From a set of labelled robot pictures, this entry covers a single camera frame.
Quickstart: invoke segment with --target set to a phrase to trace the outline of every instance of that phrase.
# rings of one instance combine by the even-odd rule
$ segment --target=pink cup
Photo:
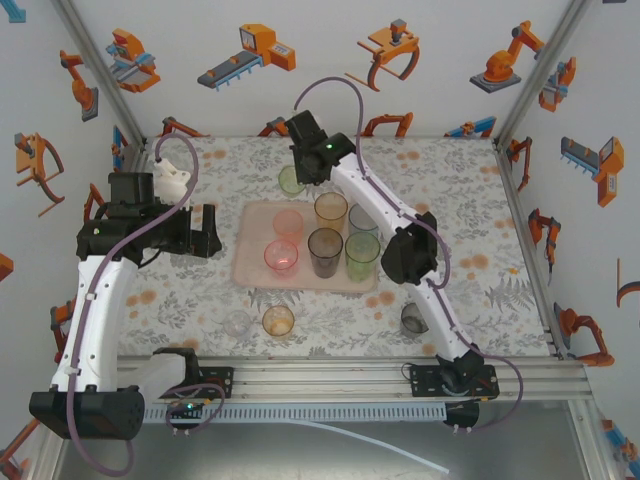
[[[298,263],[298,249],[288,240],[276,240],[264,250],[264,261],[279,277],[295,275]]]
[[[302,215],[295,210],[282,210],[273,218],[273,230],[278,237],[298,245],[304,233]]]

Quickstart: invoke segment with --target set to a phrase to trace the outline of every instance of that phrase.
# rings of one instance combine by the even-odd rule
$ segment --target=gray floor
[[[496,405],[492,408],[508,408]],[[487,412],[485,417],[502,414]],[[385,441],[451,470],[453,479],[584,479],[573,430],[560,403],[523,404],[504,424],[453,436],[442,424],[337,424]],[[88,442],[108,466],[124,464],[124,445]],[[430,480],[436,471],[355,439],[294,425],[212,425],[192,438],[145,426],[134,441],[128,479]],[[58,479],[102,479],[65,449]]]

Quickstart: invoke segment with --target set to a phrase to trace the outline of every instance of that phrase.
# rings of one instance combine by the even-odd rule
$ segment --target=pink tray
[[[296,210],[304,219],[304,237],[298,245],[298,271],[290,278],[276,276],[264,262],[264,249],[278,237],[273,231],[273,218],[281,210]],[[318,278],[313,273],[307,240],[318,228],[313,203],[251,202],[244,207],[240,231],[233,259],[233,280],[238,285],[258,288],[284,288],[290,290],[324,290],[329,292],[365,293],[376,288],[377,271],[362,283],[347,276],[344,248],[338,271],[331,278]],[[346,242],[349,237],[348,220],[341,232]]]

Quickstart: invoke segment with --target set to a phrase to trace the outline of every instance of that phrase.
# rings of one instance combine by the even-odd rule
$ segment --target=white cable
[[[375,438],[365,437],[364,435],[350,432],[349,430],[344,430],[342,428],[334,427],[332,425],[325,425],[324,423],[306,422],[304,420],[285,420],[282,423],[291,423],[293,425],[302,425],[303,427],[319,428],[321,430],[328,430],[330,432],[339,433],[341,435],[352,437],[357,440],[362,440],[363,442],[371,443],[373,445],[377,445],[378,447],[386,448],[387,450],[391,450],[392,452],[399,453],[400,455],[403,455],[411,460],[421,463],[426,467],[435,468],[439,472],[442,472],[445,475],[449,475],[448,468],[445,468],[441,465],[430,462],[429,460],[425,460],[424,458],[418,457],[417,455],[414,455],[413,453],[409,453],[406,450],[402,450],[401,448],[394,447],[393,445],[389,445],[388,443],[381,442],[380,440],[376,440]]]

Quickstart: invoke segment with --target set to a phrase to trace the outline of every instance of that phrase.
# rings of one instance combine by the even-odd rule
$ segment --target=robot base
[[[448,370],[448,367],[440,365],[412,365],[409,378],[413,396],[495,398],[500,395],[496,369],[492,365],[482,365],[476,376],[459,388],[453,388],[444,381]]]

